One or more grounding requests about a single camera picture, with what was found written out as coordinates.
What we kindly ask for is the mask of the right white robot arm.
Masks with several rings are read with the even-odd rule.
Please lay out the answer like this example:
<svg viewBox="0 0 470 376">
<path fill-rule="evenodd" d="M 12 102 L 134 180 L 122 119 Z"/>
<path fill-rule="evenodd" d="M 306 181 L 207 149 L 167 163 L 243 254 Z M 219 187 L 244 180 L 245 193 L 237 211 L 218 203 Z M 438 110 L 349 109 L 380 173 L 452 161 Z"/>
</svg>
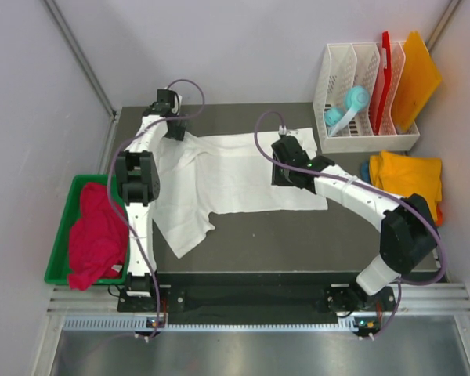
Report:
<svg viewBox="0 0 470 376">
<path fill-rule="evenodd" d="M 437 248 L 436 225 L 422 196 L 386 193 L 322 155 L 310 158 L 294 136 L 280 137 L 271 148 L 275 166 L 289 184 L 340 204 L 380 233 L 378 255 L 357 275 L 349 292 L 357 309 L 369 309 L 380 290 L 409 274 Z"/>
</svg>

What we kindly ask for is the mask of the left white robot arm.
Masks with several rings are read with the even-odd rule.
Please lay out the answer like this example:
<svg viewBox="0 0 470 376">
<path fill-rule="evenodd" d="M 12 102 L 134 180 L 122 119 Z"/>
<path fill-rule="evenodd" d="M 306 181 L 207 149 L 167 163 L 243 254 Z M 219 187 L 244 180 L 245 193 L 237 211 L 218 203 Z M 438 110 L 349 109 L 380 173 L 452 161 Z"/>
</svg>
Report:
<svg viewBox="0 0 470 376">
<path fill-rule="evenodd" d="M 181 96 L 171 89 L 158 89 L 156 100 L 143 112 L 136 136 L 120 151 L 114 166 L 117 190 L 125 204 L 129 230 L 129 262 L 125 276 L 125 298 L 134 298 L 143 309 L 156 309 L 162 293 L 154 287 L 157 269 L 153 240 L 149 235 L 152 203 L 158 199 L 160 180 L 154 151 L 179 115 Z"/>
</svg>

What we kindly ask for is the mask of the white t-shirt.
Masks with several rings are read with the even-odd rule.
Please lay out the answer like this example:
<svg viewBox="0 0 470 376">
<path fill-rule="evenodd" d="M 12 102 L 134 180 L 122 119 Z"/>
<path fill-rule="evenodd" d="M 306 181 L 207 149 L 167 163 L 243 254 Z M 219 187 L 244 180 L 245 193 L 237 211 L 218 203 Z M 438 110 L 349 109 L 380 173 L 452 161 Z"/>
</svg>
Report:
<svg viewBox="0 0 470 376">
<path fill-rule="evenodd" d="M 208 216 L 273 211 L 324 211 L 324 197 L 292 186 L 274 186 L 273 165 L 263 156 L 276 132 L 163 138 L 157 147 L 161 183 L 153 219 L 168 246 L 182 258 L 214 229 Z"/>
</svg>

